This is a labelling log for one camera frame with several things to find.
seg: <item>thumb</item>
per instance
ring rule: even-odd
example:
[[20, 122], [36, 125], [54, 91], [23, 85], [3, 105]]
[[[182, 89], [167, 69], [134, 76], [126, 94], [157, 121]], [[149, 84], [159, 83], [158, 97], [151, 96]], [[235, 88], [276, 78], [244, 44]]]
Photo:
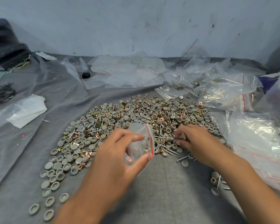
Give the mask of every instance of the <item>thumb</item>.
[[142, 155], [136, 162], [128, 167], [127, 177], [130, 182], [132, 182], [135, 177], [146, 167], [148, 162], [153, 158], [153, 155], [150, 153]]
[[182, 147], [182, 148], [185, 148], [185, 149], [189, 150], [189, 151], [192, 150], [192, 145], [191, 145], [191, 143], [188, 142], [188, 141], [179, 140], [179, 141], [176, 141], [176, 144], [177, 144], [178, 146]]

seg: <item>gray fabric cloth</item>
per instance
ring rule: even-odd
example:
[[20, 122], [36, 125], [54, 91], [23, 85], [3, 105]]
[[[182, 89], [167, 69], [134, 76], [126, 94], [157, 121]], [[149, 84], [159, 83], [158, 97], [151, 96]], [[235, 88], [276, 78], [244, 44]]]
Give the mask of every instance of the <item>gray fabric cloth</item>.
[[[40, 173], [71, 121], [78, 120], [95, 105], [118, 102], [139, 93], [149, 97], [157, 94], [153, 88], [100, 87], [85, 91], [58, 60], [45, 61], [35, 55], [29, 66], [0, 81], [7, 83], [14, 83], [17, 95], [0, 105], [0, 109], [33, 93], [45, 97], [48, 110], [22, 129], [11, 124], [0, 128], [0, 224], [43, 223], [47, 209]], [[184, 168], [175, 162], [183, 156], [156, 155], [102, 223], [246, 223], [226, 200], [211, 194], [211, 169], [190, 160], [189, 167]], [[68, 192], [73, 196], [86, 171], [84, 168], [76, 176], [67, 174], [60, 189], [52, 193], [57, 200], [53, 206], [55, 212], [61, 207], [60, 195]], [[88, 194], [96, 190], [90, 185]], [[40, 203], [41, 210], [30, 217], [28, 209], [33, 203]]]

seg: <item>left hand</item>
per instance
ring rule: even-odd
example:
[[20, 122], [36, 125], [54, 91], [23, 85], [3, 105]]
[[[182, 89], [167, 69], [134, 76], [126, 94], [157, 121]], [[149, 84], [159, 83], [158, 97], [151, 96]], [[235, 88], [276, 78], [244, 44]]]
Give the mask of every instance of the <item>left hand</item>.
[[98, 149], [93, 163], [84, 177], [76, 195], [67, 204], [78, 207], [78, 213], [86, 209], [88, 220], [98, 223], [120, 200], [128, 186], [153, 158], [152, 154], [142, 155], [132, 166], [124, 162], [124, 154], [131, 142], [141, 141], [144, 135], [129, 130], [116, 129]]

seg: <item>white wall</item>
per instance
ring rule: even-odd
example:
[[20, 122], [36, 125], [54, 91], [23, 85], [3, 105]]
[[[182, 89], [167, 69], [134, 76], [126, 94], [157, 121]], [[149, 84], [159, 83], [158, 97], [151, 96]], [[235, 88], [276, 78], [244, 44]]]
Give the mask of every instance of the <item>white wall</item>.
[[66, 55], [175, 57], [199, 38], [266, 63], [280, 47], [280, 0], [0, 0], [0, 18], [32, 51]]

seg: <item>right hand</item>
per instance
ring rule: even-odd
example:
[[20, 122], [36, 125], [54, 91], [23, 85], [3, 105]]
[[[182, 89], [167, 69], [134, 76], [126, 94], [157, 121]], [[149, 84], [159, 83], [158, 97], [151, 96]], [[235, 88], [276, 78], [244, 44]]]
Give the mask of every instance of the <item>right hand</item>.
[[186, 148], [196, 159], [212, 168], [218, 161], [225, 159], [226, 155], [233, 154], [203, 127], [192, 124], [180, 125], [175, 130], [175, 138], [179, 139], [181, 135], [186, 135], [187, 139], [178, 140], [176, 144]]

